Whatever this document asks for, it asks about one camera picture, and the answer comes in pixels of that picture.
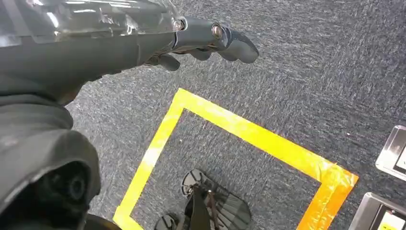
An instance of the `yellow tape square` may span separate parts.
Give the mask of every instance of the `yellow tape square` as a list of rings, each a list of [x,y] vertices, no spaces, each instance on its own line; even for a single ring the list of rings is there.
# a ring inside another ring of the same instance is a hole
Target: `yellow tape square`
[[[321,182],[297,226],[298,230],[326,230],[358,180],[358,176],[321,156],[202,97],[179,89],[114,214],[113,220],[123,230],[143,230],[130,215],[183,109],[199,115]]]

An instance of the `metal bolt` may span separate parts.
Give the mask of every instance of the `metal bolt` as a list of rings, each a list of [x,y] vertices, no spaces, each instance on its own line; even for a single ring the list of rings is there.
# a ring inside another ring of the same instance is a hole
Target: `metal bolt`
[[[219,39],[221,38],[221,36],[223,36],[223,29],[221,28],[220,25],[214,24],[212,27],[212,33],[216,39]]]
[[[185,28],[185,24],[183,24],[182,20],[176,20],[173,22],[173,26],[177,31],[181,31]]]

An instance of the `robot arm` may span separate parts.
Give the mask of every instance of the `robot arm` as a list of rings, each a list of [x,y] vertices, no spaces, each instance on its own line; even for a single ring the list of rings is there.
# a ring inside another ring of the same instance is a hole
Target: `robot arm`
[[[140,65],[176,70],[168,53],[206,60],[218,52],[251,63],[258,50],[244,35],[181,17],[169,0],[3,0],[0,93],[35,93],[60,104],[106,74]]]
[[[63,107],[106,74],[177,70],[170,53],[252,63],[250,40],[169,0],[0,0],[0,228],[80,229],[100,190],[95,148]]]

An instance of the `dark gray robot part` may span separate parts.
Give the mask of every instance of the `dark gray robot part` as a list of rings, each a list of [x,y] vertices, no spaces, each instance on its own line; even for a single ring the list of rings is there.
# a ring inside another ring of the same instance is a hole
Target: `dark gray robot part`
[[[258,57],[245,36],[180,17],[169,0],[0,0],[0,21],[0,228],[84,227],[98,157],[63,107],[83,84],[141,65],[176,70],[169,53]]]
[[[210,221],[215,230],[245,230],[251,221],[243,200],[197,169],[183,178],[181,191],[188,202],[180,220],[164,215],[155,230],[210,230]]]

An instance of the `robotic hand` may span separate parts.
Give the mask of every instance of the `robotic hand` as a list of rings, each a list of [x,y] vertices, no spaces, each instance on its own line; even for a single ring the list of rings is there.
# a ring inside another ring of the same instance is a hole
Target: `robotic hand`
[[[98,156],[63,107],[81,87],[170,53],[252,63],[250,40],[170,0],[0,0],[0,229],[82,229]]]
[[[0,13],[0,69],[13,82],[0,92],[35,83],[34,93],[60,104],[102,75],[141,65],[177,70],[169,53],[207,60],[217,52],[245,63],[259,55],[246,36],[179,16],[170,0],[4,0]]]

